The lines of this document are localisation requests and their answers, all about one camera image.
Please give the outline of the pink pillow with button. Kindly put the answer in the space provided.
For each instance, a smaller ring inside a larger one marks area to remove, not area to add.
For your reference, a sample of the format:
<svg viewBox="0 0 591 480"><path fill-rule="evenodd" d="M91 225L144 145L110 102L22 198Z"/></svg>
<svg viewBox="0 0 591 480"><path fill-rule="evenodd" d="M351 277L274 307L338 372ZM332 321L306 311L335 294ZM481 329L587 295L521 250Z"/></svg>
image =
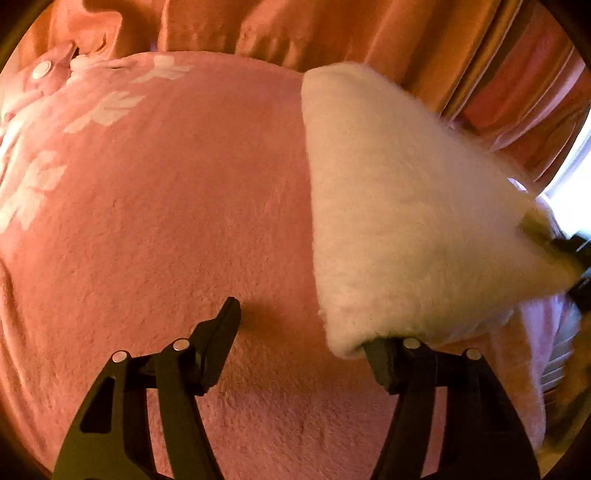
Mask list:
<svg viewBox="0 0 591 480"><path fill-rule="evenodd" d="M70 62L76 52L72 41L60 44L7 80L1 95L2 128L25 107L51 96L65 85L71 76Z"/></svg>

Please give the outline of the white fuzzy sock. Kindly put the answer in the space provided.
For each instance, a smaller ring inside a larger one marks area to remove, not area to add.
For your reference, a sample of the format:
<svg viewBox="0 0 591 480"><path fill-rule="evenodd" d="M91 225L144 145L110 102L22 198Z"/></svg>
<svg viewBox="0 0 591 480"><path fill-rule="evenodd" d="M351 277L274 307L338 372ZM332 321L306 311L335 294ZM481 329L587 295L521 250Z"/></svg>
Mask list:
<svg viewBox="0 0 591 480"><path fill-rule="evenodd" d="M434 346L504 325L581 275L511 172L367 66L304 75L318 305L329 350Z"/></svg>

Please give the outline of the orange satin curtain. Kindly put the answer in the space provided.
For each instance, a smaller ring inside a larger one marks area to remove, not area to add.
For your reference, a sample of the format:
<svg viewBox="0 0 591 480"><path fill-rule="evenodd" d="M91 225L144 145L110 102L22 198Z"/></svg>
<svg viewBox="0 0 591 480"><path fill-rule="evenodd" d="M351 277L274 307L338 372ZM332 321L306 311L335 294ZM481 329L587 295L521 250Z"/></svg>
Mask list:
<svg viewBox="0 0 591 480"><path fill-rule="evenodd" d="M120 58L211 51L304 72L369 65L539 186L590 109L590 70L541 1L55 1L49 45Z"/></svg>

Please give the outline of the pink fleece blanket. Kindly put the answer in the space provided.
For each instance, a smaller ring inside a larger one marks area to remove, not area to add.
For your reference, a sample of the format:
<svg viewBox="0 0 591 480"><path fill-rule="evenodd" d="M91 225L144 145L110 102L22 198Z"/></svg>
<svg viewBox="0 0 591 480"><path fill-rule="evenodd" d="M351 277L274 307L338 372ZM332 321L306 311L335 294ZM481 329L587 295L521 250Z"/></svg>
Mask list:
<svg viewBox="0 0 591 480"><path fill-rule="evenodd" d="M366 479L396 402L325 346L301 76L140 54L30 104L3 142L1 408L53 468L107 357L159 351L229 296L242 328L199 409L228 479Z"/></svg>

